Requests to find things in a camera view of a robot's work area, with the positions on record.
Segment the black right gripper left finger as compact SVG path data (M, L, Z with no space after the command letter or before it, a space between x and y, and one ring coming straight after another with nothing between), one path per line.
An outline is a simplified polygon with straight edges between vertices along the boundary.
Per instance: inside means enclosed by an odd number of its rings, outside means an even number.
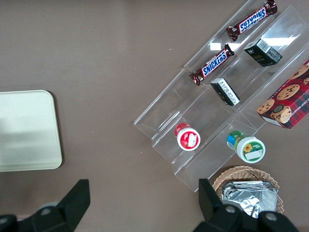
M90 206L88 179L79 180L55 206L46 206L26 219L1 215L2 232L73 232Z

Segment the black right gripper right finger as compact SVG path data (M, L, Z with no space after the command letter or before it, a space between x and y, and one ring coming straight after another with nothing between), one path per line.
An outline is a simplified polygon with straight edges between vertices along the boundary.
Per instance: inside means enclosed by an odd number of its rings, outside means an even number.
M264 211L253 218L231 204L224 204L208 179L200 179L198 202L204 221L196 232L297 232L299 229L284 215Z

